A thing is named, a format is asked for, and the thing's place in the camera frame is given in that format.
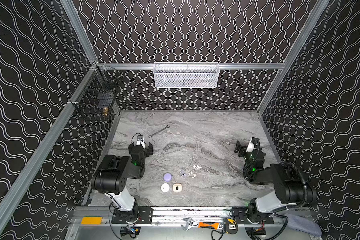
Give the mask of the beige earbud charging case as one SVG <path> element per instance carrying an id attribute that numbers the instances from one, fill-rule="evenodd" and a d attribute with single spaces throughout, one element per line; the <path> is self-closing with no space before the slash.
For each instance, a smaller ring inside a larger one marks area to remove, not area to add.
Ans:
<path id="1" fill-rule="evenodd" d="M 175 184 L 173 184 L 172 189 L 173 189 L 173 192 L 179 193 L 183 190 L 183 185 L 180 183 L 175 183 Z"/>

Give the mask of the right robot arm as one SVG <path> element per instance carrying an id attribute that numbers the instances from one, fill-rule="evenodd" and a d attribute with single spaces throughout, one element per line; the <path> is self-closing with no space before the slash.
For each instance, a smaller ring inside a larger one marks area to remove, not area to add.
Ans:
<path id="1" fill-rule="evenodd" d="M 246 210 L 249 222 L 265 223 L 271 214 L 305 207 L 317 199 L 316 189 L 300 167 L 290 162 L 264 167 L 266 154 L 259 138 L 252 137 L 246 146 L 237 141 L 234 152 L 245 161 L 243 177 L 246 181 L 252 185 L 274 186 L 272 192 L 250 200 Z"/>

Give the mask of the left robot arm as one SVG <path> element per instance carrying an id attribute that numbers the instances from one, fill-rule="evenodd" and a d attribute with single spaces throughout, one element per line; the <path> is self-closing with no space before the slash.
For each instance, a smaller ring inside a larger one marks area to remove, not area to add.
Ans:
<path id="1" fill-rule="evenodd" d="M 139 208 L 127 189 L 127 180 L 144 176 L 146 158 L 153 154 L 153 145 L 144 141 L 131 143 L 128 151 L 129 156 L 106 155 L 94 173 L 91 187 L 111 199 L 112 224 L 146 224 L 150 214 Z"/>

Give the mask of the purple earbud case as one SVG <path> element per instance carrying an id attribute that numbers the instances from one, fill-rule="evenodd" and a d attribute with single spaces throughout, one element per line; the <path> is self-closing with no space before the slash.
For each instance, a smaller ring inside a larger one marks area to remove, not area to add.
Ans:
<path id="1" fill-rule="evenodd" d="M 164 176 L 163 176 L 163 179 L 164 179 L 164 181 L 166 181 L 166 182 L 171 181 L 172 178 L 173 178 L 173 176 L 172 176 L 172 174 L 170 174 L 170 173 L 165 173 Z"/>

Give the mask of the white round earbud case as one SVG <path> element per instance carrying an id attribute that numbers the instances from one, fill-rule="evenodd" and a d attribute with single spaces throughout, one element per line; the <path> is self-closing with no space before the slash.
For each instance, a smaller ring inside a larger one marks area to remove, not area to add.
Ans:
<path id="1" fill-rule="evenodd" d="M 170 189 L 171 189 L 171 186 L 170 186 L 168 183 L 163 183 L 163 184 L 161 185 L 161 191 L 162 191 L 163 193 L 169 192 Z"/>

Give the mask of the silver wrench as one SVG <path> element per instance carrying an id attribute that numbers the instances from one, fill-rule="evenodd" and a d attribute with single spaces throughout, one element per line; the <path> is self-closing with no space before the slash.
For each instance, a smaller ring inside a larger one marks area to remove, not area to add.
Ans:
<path id="1" fill-rule="evenodd" d="M 161 133 L 161 132 L 163 132 L 164 130 L 169 129 L 169 128 L 170 128 L 170 126 L 169 126 L 169 125 L 166 125 L 164 128 L 160 129 L 159 131 L 157 131 L 157 132 L 149 135 L 149 138 L 152 138 L 153 136 L 155 136 L 155 135 L 157 135 L 157 134 L 159 134 L 159 133 Z"/>

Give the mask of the black tape measure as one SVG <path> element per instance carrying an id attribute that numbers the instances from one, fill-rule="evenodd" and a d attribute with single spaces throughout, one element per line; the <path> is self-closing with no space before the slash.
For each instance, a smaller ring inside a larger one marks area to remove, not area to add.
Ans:
<path id="1" fill-rule="evenodd" d="M 238 224 L 233 219 L 224 218 L 224 231 L 226 234 L 234 235 L 238 232 Z"/>

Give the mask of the white mesh basket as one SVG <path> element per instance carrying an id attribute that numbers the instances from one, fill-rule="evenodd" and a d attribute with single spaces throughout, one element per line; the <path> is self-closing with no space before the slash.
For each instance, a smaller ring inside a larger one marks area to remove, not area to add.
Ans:
<path id="1" fill-rule="evenodd" d="M 153 74 L 156 88 L 213 89 L 218 84 L 220 66 L 215 62 L 155 62 Z"/>

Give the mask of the grey cloth pad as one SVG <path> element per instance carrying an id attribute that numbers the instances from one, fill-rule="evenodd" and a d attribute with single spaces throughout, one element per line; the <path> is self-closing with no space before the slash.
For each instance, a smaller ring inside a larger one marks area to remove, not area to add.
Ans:
<path id="1" fill-rule="evenodd" d="M 313 221 L 291 214 L 285 214 L 284 216 L 287 217 L 289 220 L 287 223 L 288 228 L 315 237 L 322 236 L 321 228 L 319 227 L 318 224 L 314 223 Z"/>

